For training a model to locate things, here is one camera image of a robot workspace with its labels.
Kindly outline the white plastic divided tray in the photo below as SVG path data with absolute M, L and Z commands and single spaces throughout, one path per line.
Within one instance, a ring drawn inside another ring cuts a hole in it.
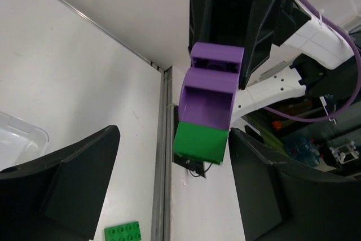
M 37 159 L 46 153 L 48 133 L 19 118 L 1 113 L 1 170 Z

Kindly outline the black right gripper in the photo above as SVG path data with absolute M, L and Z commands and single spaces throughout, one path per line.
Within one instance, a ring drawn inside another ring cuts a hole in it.
M 196 42 L 209 42 L 213 0 L 190 0 L 188 52 Z M 253 0 L 245 36 L 239 88 L 244 89 L 252 73 L 270 57 L 281 0 Z

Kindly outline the purple lego brick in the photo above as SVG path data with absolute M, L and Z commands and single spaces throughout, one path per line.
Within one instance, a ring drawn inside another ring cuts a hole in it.
M 180 93 L 180 121 L 219 130 L 230 127 L 243 55 L 243 47 L 194 44 Z

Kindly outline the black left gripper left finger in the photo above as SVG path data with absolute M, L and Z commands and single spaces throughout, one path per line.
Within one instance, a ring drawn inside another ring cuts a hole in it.
M 1 240 L 92 240 L 120 131 L 87 138 L 1 171 Z

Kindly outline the green flat lego plate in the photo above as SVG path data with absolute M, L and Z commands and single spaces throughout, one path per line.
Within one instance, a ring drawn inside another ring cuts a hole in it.
M 105 241 L 137 241 L 142 240 L 138 221 L 111 226 L 104 229 Z

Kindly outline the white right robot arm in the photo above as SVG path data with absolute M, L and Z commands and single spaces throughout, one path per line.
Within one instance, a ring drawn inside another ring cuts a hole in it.
M 218 130 L 284 99 L 360 89 L 357 47 L 306 0 L 190 0 L 188 50 L 179 117 Z

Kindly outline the aluminium right side rail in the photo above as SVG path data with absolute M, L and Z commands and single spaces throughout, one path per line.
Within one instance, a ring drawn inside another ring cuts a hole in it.
M 173 129 L 172 125 L 174 124 L 173 104 L 171 103 L 173 95 L 173 68 L 170 67 L 165 69 L 161 64 L 153 62 L 153 60 L 149 60 L 140 54 L 137 50 L 133 49 L 131 46 L 125 43 L 123 40 L 114 35 L 114 33 L 111 32 L 111 29 L 104 28 L 102 25 L 98 24 L 98 22 L 94 21 L 91 17 L 88 17 L 87 14 L 77 9 L 67 0 L 58 1 L 161 74 L 150 240 L 170 240 L 172 220 L 171 167 L 173 157 L 171 149 L 171 133 Z

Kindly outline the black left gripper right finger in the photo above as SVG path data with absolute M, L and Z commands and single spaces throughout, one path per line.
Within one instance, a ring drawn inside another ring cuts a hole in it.
M 360 181 L 303 165 L 236 128 L 228 146 L 246 240 L 360 239 Z

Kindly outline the green lego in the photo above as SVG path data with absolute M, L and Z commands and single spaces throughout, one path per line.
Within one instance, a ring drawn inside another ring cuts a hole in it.
M 223 163 L 228 130 L 180 121 L 173 151 L 185 158 L 220 165 Z

